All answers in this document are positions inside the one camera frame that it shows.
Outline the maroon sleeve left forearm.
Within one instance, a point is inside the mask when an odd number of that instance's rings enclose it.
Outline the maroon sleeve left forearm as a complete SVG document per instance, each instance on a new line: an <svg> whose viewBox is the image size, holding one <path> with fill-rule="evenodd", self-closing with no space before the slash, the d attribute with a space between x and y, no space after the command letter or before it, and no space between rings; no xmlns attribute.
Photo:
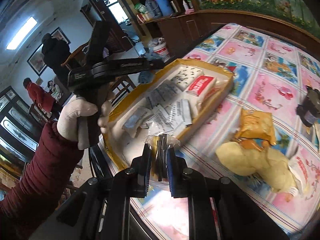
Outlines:
<svg viewBox="0 0 320 240"><path fill-rule="evenodd" d="M1 201L1 239L28 239L48 219L83 154L56 122L46 123L22 179Z"/></svg>

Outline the white gloved left hand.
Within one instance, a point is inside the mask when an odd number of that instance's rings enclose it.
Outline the white gloved left hand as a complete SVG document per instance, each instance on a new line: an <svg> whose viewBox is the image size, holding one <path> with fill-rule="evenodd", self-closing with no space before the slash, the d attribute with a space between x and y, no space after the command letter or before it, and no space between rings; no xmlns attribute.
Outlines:
<svg viewBox="0 0 320 240"><path fill-rule="evenodd" d="M101 114L95 124L99 127L98 134L106 134L110 130L108 125L109 114L112 110L111 100L115 97L114 92L108 92L106 101L102 104ZM86 119L98 112L98 107L86 101L83 97L73 96L62 109L57 121L57 131L65 139L76 142L79 150L85 150L91 145L89 143L89 131Z"/></svg>

